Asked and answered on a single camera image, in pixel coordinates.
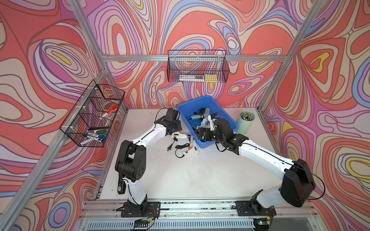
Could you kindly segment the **blue marker pen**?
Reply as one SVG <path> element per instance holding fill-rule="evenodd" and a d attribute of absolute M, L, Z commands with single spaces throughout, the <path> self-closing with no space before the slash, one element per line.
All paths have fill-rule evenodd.
<path fill-rule="evenodd" d="M 86 136 L 89 136 L 89 137 L 94 137 L 94 138 L 97 138 L 97 139 L 99 139 L 99 140 L 105 140 L 106 139 L 106 137 L 105 136 L 103 136 L 103 135 L 99 135 L 99 134 L 95 134 L 95 133 L 86 133 L 85 134 Z"/>

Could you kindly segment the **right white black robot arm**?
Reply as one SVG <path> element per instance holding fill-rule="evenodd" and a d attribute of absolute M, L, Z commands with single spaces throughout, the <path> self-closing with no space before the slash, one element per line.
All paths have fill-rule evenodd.
<path fill-rule="evenodd" d="M 268 190 L 259 190 L 251 199 L 252 208 L 270 208 L 286 203 L 300 208 L 316 187 L 313 173 L 304 160 L 281 157 L 247 136 L 234 133 L 229 121 L 224 118 L 213 120 L 208 128 L 196 129 L 195 134 L 200 141 L 221 144 L 224 150 L 256 162 L 282 181 Z"/>

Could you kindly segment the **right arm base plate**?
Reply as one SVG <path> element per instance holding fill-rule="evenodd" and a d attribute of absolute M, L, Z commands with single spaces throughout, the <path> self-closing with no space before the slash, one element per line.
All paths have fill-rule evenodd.
<path fill-rule="evenodd" d="M 240 217 L 274 217 L 277 215 L 275 208 L 264 208 L 255 201 L 236 201 L 235 209 Z"/>

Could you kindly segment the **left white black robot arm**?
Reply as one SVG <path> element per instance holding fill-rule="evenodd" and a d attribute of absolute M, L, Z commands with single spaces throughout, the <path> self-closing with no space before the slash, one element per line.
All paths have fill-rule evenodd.
<path fill-rule="evenodd" d="M 156 119 L 153 126 L 138 138 L 124 140 L 115 163 L 118 173 L 117 193 L 125 194 L 128 190 L 128 203 L 131 206 L 145 207 L 147 194 L 140 179 L 146 170 L 146 151 L 160 139 L 182 130 L 179 111 L 168 108 L 166 115 Z"/>

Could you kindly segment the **green cylindrical holder cup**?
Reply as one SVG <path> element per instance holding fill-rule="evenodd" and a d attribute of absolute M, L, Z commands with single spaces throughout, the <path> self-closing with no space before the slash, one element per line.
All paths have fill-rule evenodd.
<path fill-rule="evenodd" d="M 252 111 L 243 110 L 239 113 L 237 133 L 246 134 L 255 120 L 255 114 Z"/>

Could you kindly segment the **white glue gun with switch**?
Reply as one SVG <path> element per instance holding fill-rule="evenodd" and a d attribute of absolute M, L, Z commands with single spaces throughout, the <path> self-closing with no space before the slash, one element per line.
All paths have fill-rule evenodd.
<path fill-rule="evenodd" d="M 171 135 L 172 139 L 173 139 L 173 142 L 172 144 L 167 148 L 167 151 L 170 151 L 173 144 L 178 141 L 179 139 L 186 139 L 188 137 L 188 135 L 186 134 L 183 134 L 181 131 L 178 131 L 178 132 L 174 132 L 172 135 Z"/>

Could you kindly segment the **white box in basket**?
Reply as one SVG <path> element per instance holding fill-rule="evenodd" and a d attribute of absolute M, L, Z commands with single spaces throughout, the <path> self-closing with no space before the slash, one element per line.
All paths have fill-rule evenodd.
<path fill-rule="evenodd" d="M 180 75 L 179 81 L 183 82 L 204 82 L 205 77 L 203 75 Z"/>

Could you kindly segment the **large mint glue gun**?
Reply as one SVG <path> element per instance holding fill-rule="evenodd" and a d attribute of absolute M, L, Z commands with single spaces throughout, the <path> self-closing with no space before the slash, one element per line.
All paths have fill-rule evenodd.
<path fill-rule="evenodd" d="M 196 120 L 200 119 L 203 121 L 204 119 L 208 120 L 208 116 L 210 115 L 210 108 L 201 108 L 198 111 L 194 112 L 194 114 L 188 119 L 190 120 Z"/>

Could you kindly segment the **red marker pen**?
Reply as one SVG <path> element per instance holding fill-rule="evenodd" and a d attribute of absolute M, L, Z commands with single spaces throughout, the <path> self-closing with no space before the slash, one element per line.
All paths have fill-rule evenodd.
<path fill-rule="evenodd" d="M 113 106 L 108 112 L 105 112 L 102 117 L 105 118 L 105 117 L 108 117 L 109 115 L 111 115 L 113 112 L 115 112 L 117 109 L 118 109 L 118 105 L 115 105 Z"/>

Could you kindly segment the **white orange glue gun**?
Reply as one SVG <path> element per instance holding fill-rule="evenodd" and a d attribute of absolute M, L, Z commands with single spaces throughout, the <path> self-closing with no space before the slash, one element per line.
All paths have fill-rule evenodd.
<path fill-rule="evenodd" d="M 183 158 L 189 154 L 199 154 L 199 148 L 195 140 L 175 147 L 175 156 L 177 158 Z"/>

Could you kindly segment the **yellow box in basket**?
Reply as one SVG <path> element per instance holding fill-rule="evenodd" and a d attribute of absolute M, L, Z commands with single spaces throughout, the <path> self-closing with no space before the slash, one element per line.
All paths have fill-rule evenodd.
<path fill-rule="evenodd" d="M 216 74 L 205 74 L 204 75 L 204 81 L 207 83 L 217 83 L 218 82 L 218 76 Z"/>

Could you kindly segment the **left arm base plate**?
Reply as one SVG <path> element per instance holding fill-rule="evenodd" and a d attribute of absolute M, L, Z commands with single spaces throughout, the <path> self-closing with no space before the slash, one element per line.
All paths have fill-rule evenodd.
<path fill-rule="evenodd" d="M 143 205 L 137 205 L 127 201 L 117 211 L 121 212 L 122 218 L 158 218 L 161 212 L 161 203 L 144 202 Z"/>

